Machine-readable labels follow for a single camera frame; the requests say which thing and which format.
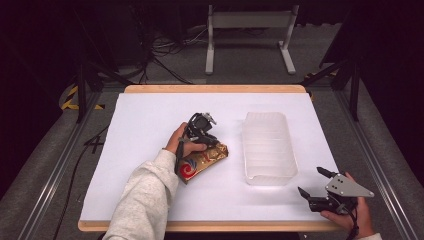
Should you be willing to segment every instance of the floor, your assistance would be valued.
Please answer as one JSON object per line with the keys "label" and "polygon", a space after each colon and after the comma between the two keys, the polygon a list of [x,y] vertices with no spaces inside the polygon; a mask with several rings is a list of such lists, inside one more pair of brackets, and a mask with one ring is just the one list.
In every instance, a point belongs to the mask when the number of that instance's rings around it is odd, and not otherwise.
{"label": "floor", "polygon": [[[297,26],[289,46],[296,74],[288,75],[276,43],[280,31],[223,31],[215,39],[213,75],[205,75],[206,43],[177,54],[157,57],[195,84],[293,84],[311,72],[317,72],[338,25]],[[149,64],[147,77],[132,79],[145,84],[182,84],[168,71]],[[307,90],[340,171],[349,171],[355,179],[376,193],[370,199],[375,229],[384,239],[424,239],[424,189],[403,159],[367,90],[361,84],[358,103],[359,121],[352,120],[347,109],[349,85],[343,91],[329,87],[324,78]],[[101,232],[81,232],[77,222],[102,146],[85,146],[104,129],[113,116],[114,105],[123,86],[105,80],[101,93],[88,92],[90,110],[80,124],[78,112],[66,109],[61,118],[34,150],[14,184],[0,203],[0,239],[97,239]],[[64,92],[62,100],[72,86]],[[101,134],[105,141],[107,132]],[[169,239],[234,239],[245,235],[168,236]],[[259,233],[268,239],[345,239],[345,232]]]}

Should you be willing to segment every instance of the white sleeve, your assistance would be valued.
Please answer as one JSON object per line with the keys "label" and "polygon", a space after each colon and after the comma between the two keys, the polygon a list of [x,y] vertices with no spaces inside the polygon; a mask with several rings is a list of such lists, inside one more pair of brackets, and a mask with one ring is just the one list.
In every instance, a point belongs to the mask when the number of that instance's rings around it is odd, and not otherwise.
{"label": "white sleeve", "polygon": [[153,162],[141,164],[131,174],[104,240],[162,240],[178,186],[175,154],[161,150]]}
{"label": "white sleeve", "polygon": [[380,233],[376,233],[369,237],[358,238],[358,240],[382,240]]}

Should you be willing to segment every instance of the hand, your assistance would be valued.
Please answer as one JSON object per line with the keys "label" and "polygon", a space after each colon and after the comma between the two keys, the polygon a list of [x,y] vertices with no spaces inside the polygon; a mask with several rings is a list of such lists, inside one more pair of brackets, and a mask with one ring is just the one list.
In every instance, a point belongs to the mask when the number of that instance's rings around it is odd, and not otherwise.
{"label": "hand", "polygon": [[[179,138],[183,135],[184,129],[186,126],[187,126],[187,123],[183,122],[181,123],[180,127],[174,131],[174,133],[172,134],[171,138],[168,141],[168,144],[165,147],[166,150],[174,154],[177,152]],[[206,148],[207,148],[206,144],[186,142],[184,143],[183,157],[189,155],[191,152],[194,152],[194,151],[204,151],[206,150]]]}
{"label": "hand", "polygon": [[[355,181],[349,173],[346,173],[346,177]],[[359,227],[359,233],[356,238],[363,238],[374,235],[375,232],[372,227],[370,211],[364,197],[358,197],[358,206],[356,209],[356,217],[358,218],[357,222]],[[348,232],[350,232],[353,228],[353,221],[349,215],[338,215],[330,211],[322,211],[321,216],[336,223],[337,225],[340,225],[344,229],[348,230]]]}

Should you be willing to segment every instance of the clear plastic container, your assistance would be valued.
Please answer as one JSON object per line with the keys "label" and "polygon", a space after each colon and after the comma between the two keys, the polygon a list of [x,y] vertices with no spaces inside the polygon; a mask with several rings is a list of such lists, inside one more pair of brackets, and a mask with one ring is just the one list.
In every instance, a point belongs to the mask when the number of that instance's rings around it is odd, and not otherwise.
{"label": "clear plastic container", "polygon": [[242,126],[246,181],[251,185],[286,185],[297,163],[284,114],[249,112]]}

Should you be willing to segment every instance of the snack package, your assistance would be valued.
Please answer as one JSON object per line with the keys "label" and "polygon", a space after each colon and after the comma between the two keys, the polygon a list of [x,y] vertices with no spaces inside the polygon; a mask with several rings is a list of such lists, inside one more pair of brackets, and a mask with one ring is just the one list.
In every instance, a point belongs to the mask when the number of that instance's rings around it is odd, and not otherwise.
{"label": "snack package", "polygon": [[192,152],[179,161],[178,176],[187,184],[194,176],[226,157],[228,157],[228,149],[222,143],[203,152]]}

